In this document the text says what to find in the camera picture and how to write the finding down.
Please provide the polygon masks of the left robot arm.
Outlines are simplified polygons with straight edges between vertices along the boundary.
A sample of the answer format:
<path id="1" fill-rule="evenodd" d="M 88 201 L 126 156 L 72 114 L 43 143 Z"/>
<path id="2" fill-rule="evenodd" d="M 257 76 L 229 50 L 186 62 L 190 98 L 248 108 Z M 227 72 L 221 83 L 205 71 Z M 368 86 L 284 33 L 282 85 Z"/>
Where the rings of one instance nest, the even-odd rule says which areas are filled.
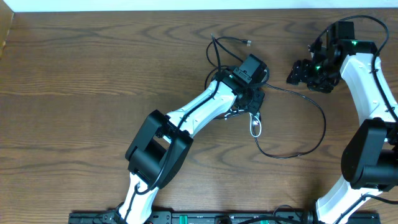
<path id="1" fill-rule="evenodd" d="M 268 78 L 267 65 L 251 54 L 240 66 L 216 72 L 204 92 L 180 109 L 150 113 L 125 154 L 130 186 L 118 209 L 120 223 L 147 221 L 157 192 L 175 177 L 194 136 L 210 121 L 221 114 L 258 118 L 264 100 L 260 87 Z"/>

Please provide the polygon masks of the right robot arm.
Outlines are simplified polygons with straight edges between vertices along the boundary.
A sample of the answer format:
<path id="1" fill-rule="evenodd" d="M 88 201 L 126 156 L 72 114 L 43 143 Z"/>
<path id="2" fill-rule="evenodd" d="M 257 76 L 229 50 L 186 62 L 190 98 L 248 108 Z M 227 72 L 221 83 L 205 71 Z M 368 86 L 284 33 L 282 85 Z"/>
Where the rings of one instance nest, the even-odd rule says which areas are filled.
<path id="1" fill-rule="evenodd" d="M 305 83 L 312 91 L 330 93 L 344 80 L 359 119 L 341 156 L 341 177 L 315 202 L 302 223 L 348 223 L 369 199 L 395 204 L 380 195 L 397 186 L 397 101 L 384 78 L 382 47 L 354 34 L 353 17 L 330 24 L 309 45 L 310 60 L 298 60 L 287 83 Z"/>

